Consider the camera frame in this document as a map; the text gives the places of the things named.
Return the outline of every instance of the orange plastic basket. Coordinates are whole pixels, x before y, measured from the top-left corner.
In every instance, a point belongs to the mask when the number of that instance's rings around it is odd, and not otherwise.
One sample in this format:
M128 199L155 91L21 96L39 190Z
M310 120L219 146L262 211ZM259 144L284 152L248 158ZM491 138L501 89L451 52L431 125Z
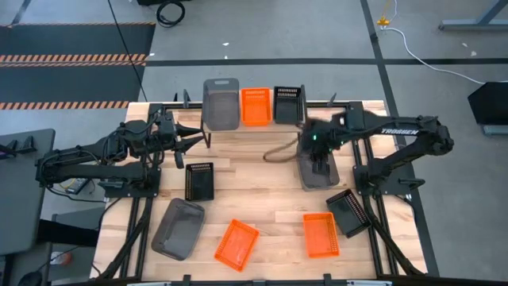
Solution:
M304 214L303 229L310 258L339 256L339 242L333 213Z
M246 126L265 126L271 122L270 88L241 90L241 121Z
M234 219L215 252L215 259L232 269L242 272L251 256L260 232L243 222Z

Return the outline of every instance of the black plastic basket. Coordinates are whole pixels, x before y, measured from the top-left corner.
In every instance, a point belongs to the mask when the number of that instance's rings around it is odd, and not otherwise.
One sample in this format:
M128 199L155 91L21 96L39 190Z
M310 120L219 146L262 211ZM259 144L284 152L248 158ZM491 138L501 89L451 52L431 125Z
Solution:
M342 234L347 238L351 238L371 226L364 209L350 189L327 199L326 204L333 213Z
M188 164L185 167L185 200L214 199L214 163Z
M277 124L303 122L303 100L300 87L274 87L273 118Z

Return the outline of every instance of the wooden tabletop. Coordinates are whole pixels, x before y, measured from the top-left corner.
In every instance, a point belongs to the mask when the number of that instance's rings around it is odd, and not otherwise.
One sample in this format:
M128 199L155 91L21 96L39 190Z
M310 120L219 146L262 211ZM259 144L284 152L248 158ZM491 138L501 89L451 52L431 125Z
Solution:
M364 101L365 110L386 115L383 101ZM310 108L313 118L330 118L340 108ZM175 119L185 126L199 127L201 110L174 110ZM148 103L130 103L126 121L147 119ZM170 152L162 164L160 194L154 200L148 233L143 280L182 280L191 274L192 280L319 280L324 273L333 279L375 278L368 232L347 239L337 228L339 257L311 259L307 257L303 237L302 216L328 211L326 199L347 189L355 188L352 176L354 157L347 144L334 151L340 183L326 191L302 190L296 161L269 164L263 153L296 138L296 133L214 133L211 148L201 141L184 156L185 164L213 162L215 170L215 199L198 203L205 208L206 221L194 252L185 261L176 261L154 252L150 244L170 201L184 198L183 169L177 169ZM395 151L391 136L371 137L376 157ZM360 143L363 161L366 156ZM282 155L292 154L295 147ZM425 261L411 208L393 196L385 196L388 222L394 241L421 271ZM102 221L94 264L101 270L114 259L125 242L132 199L124 198L112 207ZM214 260L214 253L233 218L257 228L260 238L243 272ZM388 263L383 242L379 238L383 268ZM134 274L138 245L133 247L129 275Z

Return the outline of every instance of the concrete floor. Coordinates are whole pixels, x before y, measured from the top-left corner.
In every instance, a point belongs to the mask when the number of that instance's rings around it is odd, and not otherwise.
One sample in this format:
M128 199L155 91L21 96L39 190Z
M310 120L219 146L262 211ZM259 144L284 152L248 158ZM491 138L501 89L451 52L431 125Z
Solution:
M21 3L0 2L0 25L12 21ZM112 3L119 21L155 21L154 7L127 0ZM384 1L368 3L377 20ZM181 25L156 27L153 60L374 57L357 0L194 0L184 5L187 15ZM487 6L489 1L399 1L399 16L392 26L406 33L408 45L423 58L507 57L508 32L437 30L441 19L474 18ZM499 17L507 19L508 9ZM106 0L32 0L21 19L26 23L111 21ZM379 43L385 58L409 57L395 33L380 33ZM482 81L508 79L507 65L444 68ZM484 137L475 124L467 96L479 85L423 66L388 66L387 71L400 115L439 115L456 142L447 156L414 163L417 177L427 182L421 197L440 274L508 280L508 227L503 221L508 141ZM193 100L201 100L204 79L227 76L238 78L242 87L304 83L308 99L329 99L335 92L337 99L385 99L375 65L152 67L146 68L143 84L152 101L170 101L183 88ZM55 147L65 148L98 140L124 116L125 110L0 111L0 133L51 127L56 130ZM84 120L89 122L86 126L80 124ZM85 196L99 198L101 190ZM55 210L93 207L47 194L43 217Z

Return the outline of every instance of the black mat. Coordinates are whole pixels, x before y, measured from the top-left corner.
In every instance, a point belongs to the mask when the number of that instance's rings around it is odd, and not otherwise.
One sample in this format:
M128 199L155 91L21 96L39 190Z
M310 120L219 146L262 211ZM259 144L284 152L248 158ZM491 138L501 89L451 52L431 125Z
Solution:
M120 24L131 54L148 54L155 25ZM0 27L0 55L126 54L114 24Z
M144 67L137 66L137 70L142 78ZM0 109L20 109L21 104L16 108L11 104L10 108L7 108L7 103L136 102L140 85L130 64L83 67L13 67L0 68L0 91L2 91L0 92L0 104L4 103ZM23 109L27 109L28 106L29 104L25 104Z

